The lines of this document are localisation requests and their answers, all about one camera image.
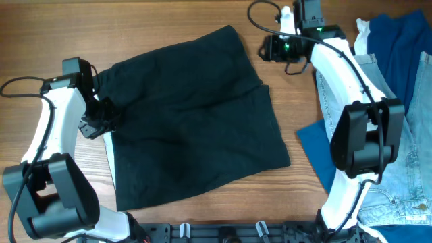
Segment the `black shorts garment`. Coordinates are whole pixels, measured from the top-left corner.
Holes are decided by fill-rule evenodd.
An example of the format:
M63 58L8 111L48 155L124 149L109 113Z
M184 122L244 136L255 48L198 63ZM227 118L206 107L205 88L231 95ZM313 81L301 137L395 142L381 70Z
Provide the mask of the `black shorts garment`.
M117 63L99 79L99 97L120 110L111 135L120 211L290 165L269 87L232 26Z

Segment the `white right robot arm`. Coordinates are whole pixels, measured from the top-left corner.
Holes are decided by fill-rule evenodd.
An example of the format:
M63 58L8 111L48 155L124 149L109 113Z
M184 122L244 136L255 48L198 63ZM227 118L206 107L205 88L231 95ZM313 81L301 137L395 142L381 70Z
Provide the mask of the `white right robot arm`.
M356 62L338 26L304 29L300 34L269 31L267 60L305 57L324 77L341 114L330 140L336 167L329 197L318 213L327 236L356 227L371 185L378 185L398 155L403 105L378 90Z

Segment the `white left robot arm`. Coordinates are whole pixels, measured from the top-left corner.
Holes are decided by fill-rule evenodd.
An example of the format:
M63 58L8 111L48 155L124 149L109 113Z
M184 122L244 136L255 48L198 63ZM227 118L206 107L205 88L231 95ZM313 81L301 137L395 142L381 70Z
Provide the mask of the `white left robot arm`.
M15 219L34 240L136 240L132 216L101 206L74 161L78 127L95 99L92 87L77 78L57 77L43 80L36 97L43 108L32 143L21 163L3 172L11 200L9 241L16 240Z

